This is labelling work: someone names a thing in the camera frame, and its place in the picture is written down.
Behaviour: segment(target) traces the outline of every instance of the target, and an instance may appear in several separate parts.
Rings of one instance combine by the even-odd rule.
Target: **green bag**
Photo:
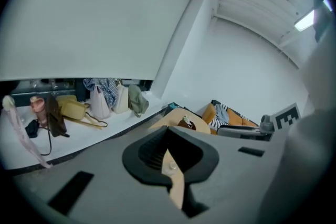
[[[148,108],[148,101],[142,96],[141,90],[136,85],[129,85],[128,87],[128,106],[133,110],[135,116],[138,118],[145,113]]]

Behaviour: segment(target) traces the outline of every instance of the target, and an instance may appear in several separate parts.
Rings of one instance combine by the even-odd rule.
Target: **white bag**
[[[99,86],[95,86],[94,90],[90,93],[91,110],[95,117],[98,119],[106,119],[110,116],[110,109],[106,103],[104,94]]]
[[[128,88],[118,84],[117,86],[118,98],[113,111],[117,114],[125,112],[128,110]]]

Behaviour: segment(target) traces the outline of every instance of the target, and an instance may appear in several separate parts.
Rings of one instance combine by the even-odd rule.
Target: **white wall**
[[[1,18],[0,80],[153,80],[189,1],[10,0]]]
[[[280,49],[301,68],[317,46],[314,27],[299,32],[295,28],[280,40]]]
[[[294,102],[302,114],[308,97],[296,67],[273,45],[217,18],[194,59],[179,61],[174,73],[166,96],[200,114],[216,99],[259,123]]]
[[[151,91],[158,98],[162,97],[183,48],[190,46],[191,40],[195,38],[199,40],[199,44],[201,43],[210,18],[211,5],[209,0],[190,0],[169,42],[151,86]],[[195,47],[191,50],[196,51],[197,45],[194,41],[192,46]]]

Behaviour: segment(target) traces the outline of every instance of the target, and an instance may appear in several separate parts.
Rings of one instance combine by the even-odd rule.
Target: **handbag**
[[[102,127],[107,127],[108,124],[106,122],[96,119],[86,111],[88,107],[89,104],[80,103],[74,100],[67,100],[62,106],[61,114],[65,119],[85,126],[95,127],[100,130]],[[83,118],[87,119],[90,123],[81,121]]]
[[[58,103],[58,106],[61,108],[65,102],[68,100],[74,100],[77,101],[77,97],[75,95],[59,95],[56,97],[56,101]]]
[[[135,116],[138,118],[145,113],[148,108],[148,100],[142,96],[141,90],[136,85],[129,85],[128,87],[129,107],[133,110]]]
[[[122,85],[121,81],[118,80],[118,82],[118,98],[115,106],[113,107],[113,111],[120,114],[128,110],[128,88]]]
[[[49,95],[46,102],[46,113],[47,113],[47,130],[50,138],[50,133],[53,137],[58,137],[60,135],[65,137],[70,137],[65,127],[64,118],[59,110],[58,102],[53,95]]]
[[[91,110],[99,119],[106,119],[110,116],[110,109],[106,103],[106,99],[101,88],[94,86],[93,91],[90,92]]]

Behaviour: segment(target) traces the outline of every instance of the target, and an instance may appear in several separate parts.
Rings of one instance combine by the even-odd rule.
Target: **pink bag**
[[[104,94],[99,86],[95,86],[94,90],[90,93],[91,110],[95,117],[98,119],[106,119],[110,116],[110,109],[106,103]]]

